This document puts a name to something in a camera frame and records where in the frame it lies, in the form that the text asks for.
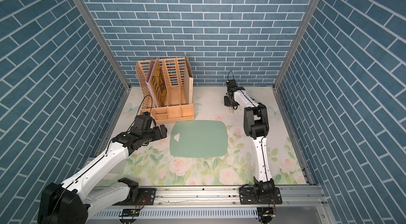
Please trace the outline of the green cutting board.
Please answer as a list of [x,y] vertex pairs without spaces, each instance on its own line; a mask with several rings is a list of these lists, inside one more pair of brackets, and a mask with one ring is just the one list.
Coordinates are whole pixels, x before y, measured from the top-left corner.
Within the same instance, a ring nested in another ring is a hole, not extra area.
[[211,158],[226,155],[226,126],[215,120],[189,120],[175,123],[170,136],[170,154],[184,158]]

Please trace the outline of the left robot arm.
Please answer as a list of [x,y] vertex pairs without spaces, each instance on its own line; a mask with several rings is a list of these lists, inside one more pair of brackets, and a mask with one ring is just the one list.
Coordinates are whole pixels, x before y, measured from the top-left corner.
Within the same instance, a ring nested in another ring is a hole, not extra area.
[[41,194],[39,224],[84,224],[91,217],[120,202],[146,204],[139,184],[129,178],[91,193],[98,182],[134,151],[167,137],[164,125],[147,130],[134,129],[114,137],[104,153],[62,183],[50,183]]

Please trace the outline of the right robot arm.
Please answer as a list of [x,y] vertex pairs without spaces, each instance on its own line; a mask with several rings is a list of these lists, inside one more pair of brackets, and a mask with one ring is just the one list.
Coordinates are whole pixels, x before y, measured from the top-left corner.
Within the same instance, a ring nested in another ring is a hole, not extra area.
[[235,80],[227,81],[226,85],[224,105],[234,110],[239,107],[243,109],[244,132],[253,144],[255,170],[252,191],[259,202],[272,203],[274,202],[272,194],[276,191],[276,187],[267,159],[266,137],[269,133],[267,108],[261,102],[252,99],[244,87],[239,87]]

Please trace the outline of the left circuit board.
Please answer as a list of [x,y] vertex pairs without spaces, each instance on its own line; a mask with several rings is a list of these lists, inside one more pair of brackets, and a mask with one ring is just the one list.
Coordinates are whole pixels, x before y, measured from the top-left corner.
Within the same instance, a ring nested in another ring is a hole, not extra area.
[[123,209],[119,214],[119,221],[122,224],[133,224],[140,215],[138,209]]

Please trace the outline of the circuit board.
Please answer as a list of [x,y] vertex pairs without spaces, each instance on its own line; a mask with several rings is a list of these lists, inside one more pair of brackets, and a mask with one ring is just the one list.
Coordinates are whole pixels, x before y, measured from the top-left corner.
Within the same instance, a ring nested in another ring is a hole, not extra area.
[[138,209],[123,209],[119,214],[119,221],[122,224],[133,224],[140,215]]
[[276,216],[274,208],[263,208],[263,207],[258,207],[257,209],[257,220],[258,222],[262,224],[269,224],[273,218]]

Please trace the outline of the right circuit board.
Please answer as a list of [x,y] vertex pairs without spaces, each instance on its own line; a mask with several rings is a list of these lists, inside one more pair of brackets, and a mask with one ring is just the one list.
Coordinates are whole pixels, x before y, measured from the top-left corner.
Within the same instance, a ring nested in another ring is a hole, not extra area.
[[273,218],[276,216],[274,208],[263,208],[263,207],[258,207],[257,209],[257,220],[258,222],[262,224],[269,224]]

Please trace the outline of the floral table mat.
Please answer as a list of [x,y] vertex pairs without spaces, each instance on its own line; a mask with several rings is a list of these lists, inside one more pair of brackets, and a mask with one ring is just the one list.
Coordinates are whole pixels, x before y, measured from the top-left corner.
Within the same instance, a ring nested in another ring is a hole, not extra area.
[[[141,186],[232,186],[252,184],[254,149],[243,130],[243,111],[224,105],[226,88],[195,87],[195,119],[216,120],[225,124],[228,134],[227,153],[214,158],[180,158],[170,153],[168,138],[153,142],[134,152],[106,175],[99,186],[112,186],[127,177]],[[266,105],[270,131],[267,136],[267,158],[277,185],[305,184],[300,163],[271,87],[247,87],[246,93]]]

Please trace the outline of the brown book in organizer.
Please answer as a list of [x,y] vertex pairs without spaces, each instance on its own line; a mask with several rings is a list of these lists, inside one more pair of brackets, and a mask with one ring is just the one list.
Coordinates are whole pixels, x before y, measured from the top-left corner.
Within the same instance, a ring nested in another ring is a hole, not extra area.
[[146,78],[147,87],[155,107],[166,105],[167,89],[160,59],[151,60]]

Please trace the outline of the peach desk file organizer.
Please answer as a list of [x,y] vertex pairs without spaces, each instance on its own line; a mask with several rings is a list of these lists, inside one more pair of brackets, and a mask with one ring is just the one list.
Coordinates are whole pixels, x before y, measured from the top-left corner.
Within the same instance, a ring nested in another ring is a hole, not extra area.
[[140,113],[150,112],[158,124],[195,119],[193,107],[193,75],[188,57],[160,59],[166,82],[167,99],[163,107],[155,107],[146,78],[151,60],[137,62],[136,73],[145,100]]

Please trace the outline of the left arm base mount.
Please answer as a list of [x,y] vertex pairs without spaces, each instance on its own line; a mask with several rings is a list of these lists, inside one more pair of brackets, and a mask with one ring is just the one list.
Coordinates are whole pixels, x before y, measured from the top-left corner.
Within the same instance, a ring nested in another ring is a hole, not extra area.
[[114,204],[115,206],[152,206],[155,201],[156,188],[137,188],[124,201]]

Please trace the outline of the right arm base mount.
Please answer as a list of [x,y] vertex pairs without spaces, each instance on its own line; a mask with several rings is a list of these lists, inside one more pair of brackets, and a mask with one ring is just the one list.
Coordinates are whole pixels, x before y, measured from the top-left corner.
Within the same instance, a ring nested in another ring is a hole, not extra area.
[[256,195],[252,187],[241,186],[239,188],[239,195],[241,205],[281,205],[283,203],[278,187],[271,193]]

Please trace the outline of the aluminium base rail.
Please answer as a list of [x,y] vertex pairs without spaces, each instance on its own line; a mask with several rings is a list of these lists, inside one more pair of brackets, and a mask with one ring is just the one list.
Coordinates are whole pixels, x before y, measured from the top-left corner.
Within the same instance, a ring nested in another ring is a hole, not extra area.
[[[109,208],[227,208],[263,207],[274,208],[276,223],[333,224],[335,223],[327,199],[319,186],[279,186],[283,203],[281,205],[241,205],[241,186],[179,186],[155,187],[156,195],[152,206],[115,206]],[[105,220],[91,220],[86,223],[101,223]]]

